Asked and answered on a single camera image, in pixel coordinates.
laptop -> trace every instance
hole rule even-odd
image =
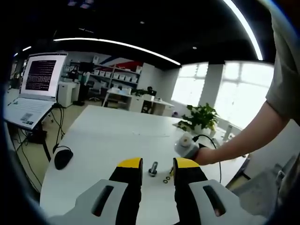
[[[30,55],[20,95],[4,109],[4,120],[33,129],[56,103],[60,73],[67,53]]]

window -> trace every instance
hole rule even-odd
[[[208,63],[182,66],[175,84],[172,100],[184,105],[198,106],[207,69]]]
[[[274,66],[254,62],[228,62],[217,95],[219,116],[244,129],[256,116],[272,82]]]

computer mouse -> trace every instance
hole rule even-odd
[[[56,153],[54,157],[54,165],[58,170],[62,170],[68,165],[71,158],[73,157],[73,152],[69,149],[64,149]]]

laptop screen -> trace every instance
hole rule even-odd
[[[55,98],[66,57],[67,53],[31,55],[24,72],[20,94]]]

metal bolt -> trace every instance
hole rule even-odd
[[[158,162],[154,162],[152,164],[152,167],[148,170],[149,176],[155,177],[157,174],[156,168],[158,166]]]

